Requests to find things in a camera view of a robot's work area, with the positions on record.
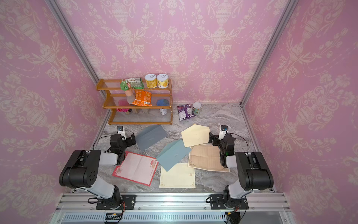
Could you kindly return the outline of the cream envelope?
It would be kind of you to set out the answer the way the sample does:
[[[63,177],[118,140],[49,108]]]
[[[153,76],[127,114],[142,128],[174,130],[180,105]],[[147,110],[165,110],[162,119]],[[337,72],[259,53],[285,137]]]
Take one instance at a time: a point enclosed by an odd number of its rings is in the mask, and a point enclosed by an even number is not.
[[[200,144],[206,144],[210,138],[210,128],[201,125],[192,125],[181,132],[185,147],[192,147]]]

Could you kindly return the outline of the dark grey envelope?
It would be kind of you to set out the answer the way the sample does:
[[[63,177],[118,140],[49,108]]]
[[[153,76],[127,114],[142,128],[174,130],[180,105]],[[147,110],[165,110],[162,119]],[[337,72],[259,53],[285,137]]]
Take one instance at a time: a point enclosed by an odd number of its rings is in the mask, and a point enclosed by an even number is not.
[[[161,125],[148,126],[136,136],[136,144],[141,151],[145,151],[167,136],[168,133]]]

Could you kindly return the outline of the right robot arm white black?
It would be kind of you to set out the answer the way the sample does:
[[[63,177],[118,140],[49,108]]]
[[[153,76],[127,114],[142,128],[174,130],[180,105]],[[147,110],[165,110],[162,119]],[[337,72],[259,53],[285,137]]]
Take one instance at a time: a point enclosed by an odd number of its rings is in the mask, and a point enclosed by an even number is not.
[[[247,210],[247,195],[271,189],[274,178],[261,152],[235,152],[235,140],[231,133],[209,134],[209,143],[219,148],[220,164],[236,169],[238,180],[225,187],[222,194],[208,197],[212,210]]]

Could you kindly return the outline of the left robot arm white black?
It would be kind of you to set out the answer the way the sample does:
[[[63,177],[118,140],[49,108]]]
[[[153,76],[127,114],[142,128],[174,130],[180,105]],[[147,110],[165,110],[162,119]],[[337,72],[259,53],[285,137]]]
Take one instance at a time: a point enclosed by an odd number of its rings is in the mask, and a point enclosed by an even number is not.
[[[110,148],[101,150],[75,150],[59,176],[59,184],[71,189],[82,189],[94,195],[89,204],[96,204],[97,210],[133,210],[135,195],[122,195],[118,186],[105,181],[98,174],[100,166],[121,166],[126,157],[126,149],[136,144],[135,134],[129,138],[114,134],[110,138]]]

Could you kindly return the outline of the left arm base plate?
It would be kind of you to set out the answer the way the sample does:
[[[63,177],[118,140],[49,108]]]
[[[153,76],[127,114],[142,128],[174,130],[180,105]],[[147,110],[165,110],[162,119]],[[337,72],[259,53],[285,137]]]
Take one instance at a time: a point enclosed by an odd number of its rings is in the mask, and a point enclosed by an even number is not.
[[[136,195],[121,195],[119,199],[99,199],[96,210],[134,210]]]

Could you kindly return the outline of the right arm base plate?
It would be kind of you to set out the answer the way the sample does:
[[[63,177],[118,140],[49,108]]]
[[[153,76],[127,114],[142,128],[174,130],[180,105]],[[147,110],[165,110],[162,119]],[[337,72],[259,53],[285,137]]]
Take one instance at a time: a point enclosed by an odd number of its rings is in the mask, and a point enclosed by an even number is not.
[[[211,194],[206,199],[212,210],[247,210],[249,208],[246,198],[232,199],[221,194]]]

